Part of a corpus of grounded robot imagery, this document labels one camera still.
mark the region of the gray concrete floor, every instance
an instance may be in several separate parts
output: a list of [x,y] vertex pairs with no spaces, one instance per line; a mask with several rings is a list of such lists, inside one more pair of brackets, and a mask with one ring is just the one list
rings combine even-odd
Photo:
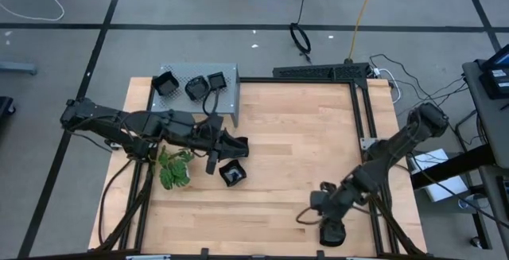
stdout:
[[[60,0],[61,23],[102,23],[110,0]],[[480,0],[493,26],[507,26],[507,0]],[[51,0],[0,0],[20,14],[51,17]],[[302,24],[354,25],[363,0],[305,0]],[[296,21],[301,0],[119,0],[113,23],[142,24],[289,24]],[[27,22],[0,10],[0,23]],[[471,0],[371,0],[363,25],[482,26]],[[0,74],[0,95],[16,99],[17,113],[0,138],[0,258],[17,256],[62,136],[59,117],[65,100],[76,96],[98,30],[0,29],[0,60],[34,62],[37,76]],[[352,32],[309,31],[314,64],[341,63]],[[497,34],[500,44],[509,33]],[[354,60],[385,53],[404,63],[427,91],[460,77],[461,64],[494,53],[486,33],[360,32]],[[110,30],[99,55],[87,97],[122,107],[132,76],[153,76],[161,63],[228,62],[241,76],[271,76],[278,66],[305,65],[289,33],[257,30]],[[397,80],[412,82],[397,65],[376,59]],[[418,99],[404,84],[394,105],[403,112]],[[468,91],[442,107],[455,124],[473,108]],[[398,119],[404,123],[404,116]],[[463,127],[476,135],[474,122]],[[459,151],[448,132],[420,149]],[[72,138],[31,255],[63,254],[87,249],[109,156]],[[442,257],[505,258],[495,225],[487,221],[493,250],[469,246],[475,236],[470,215],[422,209],[429,252]]]

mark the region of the yellow cable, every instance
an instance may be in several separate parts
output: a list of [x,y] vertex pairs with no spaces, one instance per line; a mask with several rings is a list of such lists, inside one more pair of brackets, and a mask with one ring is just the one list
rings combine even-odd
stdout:
[[363,7],[362,7],[362,9],[360,9],[359,17],[357,18],[356,29],[353,32],[352,46],[350,47],[350,53],[348,54],[348,59],[352,58],[353,49],[356,46],[357,29],[359,28],[360,20],[363,18],[364,8],[366,7],[367,1],[369,1],[369,0],[364,0]]

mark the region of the white cable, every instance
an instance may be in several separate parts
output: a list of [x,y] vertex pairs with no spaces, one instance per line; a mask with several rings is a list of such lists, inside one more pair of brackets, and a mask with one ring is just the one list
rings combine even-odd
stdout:
[[22,14],[16,14],[12,10],[7,9],[1,2],[0,2],[0,7],[2,7],[7,13],[12,14],[12,15],[14,15],[16,17],[22,17],[22,18],[26,18],[26,19],[30,19],[30,20],[34,20],[34,21],[59,21],[60,19],[62,19],[64,17],[65,10],[64,10],[64,7],[58,2],[58,0],[53,0],[53,1],[56,2],[56,4],[60,7],[60,10],[62,12],[62,14],[59,17],[57,17],[57,18],[28,17],[28,16],[25,16],[25,15],[22,15]]
[[390,71],[385,68],[373,68],[373,72],[375,73],[376,76],[380,76],[380,72],[389,73],[390,77],[392,78],[392,82],[396,86],[396,90],[398,90],[398,98],[396,100],[392,101],[392,103],[394,104],[394,103],[398,102],[401,99],[401,90],[399,90],[398,82],[396,82],[396,79],[394,76],[392,76],[392,73],[390,73]]

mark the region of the wooden tabletop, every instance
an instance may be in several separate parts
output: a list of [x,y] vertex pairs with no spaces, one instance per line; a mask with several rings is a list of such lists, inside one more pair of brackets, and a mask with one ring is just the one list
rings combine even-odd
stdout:
[[[389,138],[398,131],[390,88],[386,80],[368,84],[378,136]],[[145,110],[149,93],[150,78],[132,78],[123,110]],[[358,96],[364,116],[360,91]],[[347,238],[336,248],[318,243],[318,227],[295,222],[320,182],[338,184],[360,164],[348,85],[242,83],[239,127],[234,128],[227,116],[224,126],[233,136],[249,138],[250,156],[239,160],[247,179],[227,188],[217,170],[213,176],[205,173],[206,159],[201,158],[189,164],[187,187],[167,191],[157,169],[143,253],[199,254],[207,247],[210,254],[314,256],[324,250],[326,256],[376,255],[371,221],[362,212],[351,209],[344,217]],[[365,118],[363,126],[368,132]],[[228,162],[221,161],[216,168]],[[105,184],[125,163],[123,151],[113,152]],[[103,235],[115,228],[126,210],[133,168],[115,180],[107,194]],[[396,167],[390,171],[390,190],[394,217],[416,246],[426,250],[407,171]],[[316,218],[312,211],[305,216]],[[135,216],[131,225],[137,222]],[[388,251],[385,222],[380,223]],[[130,229],[128,247],[134,245],[135,230]],[[90,248],[98,245],[96,219]]]

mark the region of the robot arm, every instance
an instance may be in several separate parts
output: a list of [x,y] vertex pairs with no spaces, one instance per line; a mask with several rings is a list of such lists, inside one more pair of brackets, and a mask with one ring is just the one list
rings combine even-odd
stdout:
[[171,145],[204,151],[208,155],[206,172],[209,174],[214,173],[217,161],[249,154],[247,138],[233,138],[226,130],[221,130],[223,117],[217,114],[196,123],[188,112],[127,113],[84,98],[67,101],[60,123],[68,131],[90,130],[120,144],[129,158],[139,161],[148,161],[149,149],[163,140]]
[[447,116],[431,103],[425,103],[409,113],[407,124],[388,140],[373,143],[364,151],[364,164],[357,166],[340,183],[323,182],[321,190],[311,192],[310,207],[322,216],[320,243],[324,246],[339,246],[346,232],[342,219],[353,204],[365,205],[372,200],[379,208],[387,223],[407,250],[420,254],[390,211],[378,196],[379,188],[387,181],[389,169],[402,157],[410,153],[417,144],[431,137],[441,136],[448,126]]

